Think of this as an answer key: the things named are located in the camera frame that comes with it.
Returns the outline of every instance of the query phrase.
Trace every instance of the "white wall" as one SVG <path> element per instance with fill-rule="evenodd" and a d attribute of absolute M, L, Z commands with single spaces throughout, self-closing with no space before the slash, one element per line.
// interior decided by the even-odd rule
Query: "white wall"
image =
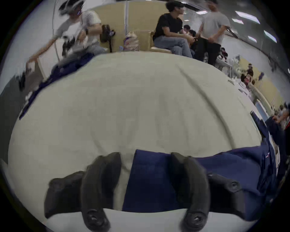
<path fill-rule="evenodd" d="M 284 100 L 290 101 L 290 80 L 279 68 L 271 72 L 268 57 L 264 53 L 241 40 L 226 35 L 224 36 L 222 46 L 226 49 L 228 58 L 233 58 L 240 54 L 259 69 L 260 72 L 264 72 L 274 86 L 280 91 Z"/>
<path fill-rule="evenodd" d="M 52 37 L 52 12 L 55 0 L 44 0 L 25 19 L 7 53 L 0 75 L 0 93 L 34 52 L 40 49 Z M 56 54 L 45 60 L 48 64 L 56 63 Z"/>

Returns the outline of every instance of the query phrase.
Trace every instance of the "wooden chair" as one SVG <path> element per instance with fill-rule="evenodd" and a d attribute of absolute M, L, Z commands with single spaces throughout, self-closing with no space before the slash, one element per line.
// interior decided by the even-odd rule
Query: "wooden chair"
<path fill-rule="evenodd" d="M 164 48 L 157 48 L 154 46 L 154 42 L 153 42 L 153 35 L 154 35 L 155 31 L 150 31 L 150 41 L 149 41 L 149 47 L 148 47 L 148 51 L 151 52 L 164 52 L 164 53 L 172 53 L 169 49 L 164 49 Z"/>

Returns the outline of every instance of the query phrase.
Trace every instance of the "white t-shirt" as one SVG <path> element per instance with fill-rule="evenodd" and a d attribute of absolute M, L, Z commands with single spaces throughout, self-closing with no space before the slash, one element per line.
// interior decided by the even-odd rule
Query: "white t-shirt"
<path fill-rule="evenodd" d="M 218 30 L 224 25 L 224 26 L 230 26 L 229 19 L 222 14 L 221 12 L 208 12 L 202 20 L 203 23 L 203 30 L 201 37 L 202 38 L 209 38 L 210 36 L 216 34 Z M 221 35 L 217 38 L 215 43 L 222 44 L 222 40 L 224 38 L 224 35 Z"/>
<path fill-rule="evenodd" d="M 91 10 L 84 11 L 77 21 L 67 19 L 63 24 L 61 24 L 53 38 L 58 39 L 62 36 L 67 36 L 69 41 L 73 39 L 76 40 L 82 29 L 97 23 L 101 23 L 101 20 L 96 12 Z M 94 43 L 98 43 L 97 36 L 88 36 L 86 40 L 86 47 Z M 83 48 L 83 44 L 80 45 L 76 42 L 71 49 L 74 52 L 80 50 L 80 47 Z"/>

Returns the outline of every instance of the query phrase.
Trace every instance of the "hand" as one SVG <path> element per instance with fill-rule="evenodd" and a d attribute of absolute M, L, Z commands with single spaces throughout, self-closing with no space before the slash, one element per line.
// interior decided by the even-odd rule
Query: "hand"
<path fill-rule="evenodd" d="M 215 36 L 214 35 L 210 36 L 208 38 L 208 42 L 211 43 L 211 44 L 214 43 L 215 42 Z"/>
<path fill-rule="evenodd" d="M 185 38 L 187 39 L 187 42 L 189 44 L 193 44 L 194 43 L 194 38 L 191 35 L 185 35 Z"/>
<path fill-rule="evenodd" d="M 35 56 L 35 55 L 29 57 L 29 60 L 27 61 L 27 64 L 31 63 L 31 62 L 37 62 L 37 58 L 38 58 L 38 56 Z"/>
<path fill-rule="evenodd" d="M 77 40 L 80 41 L 80 42 L 83 42 L 86 37 L 87 37 L 86 31 L 85 30 L 81 30 Z"/>

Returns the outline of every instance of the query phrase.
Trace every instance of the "bag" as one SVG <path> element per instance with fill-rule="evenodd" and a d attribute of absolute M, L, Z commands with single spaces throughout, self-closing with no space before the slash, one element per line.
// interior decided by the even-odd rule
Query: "bag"
<path fill-rule="evenodd" d="M 139 40 L 134 32 L 129 32 L 124 39 L 124 51 L 139 51 Z"/>

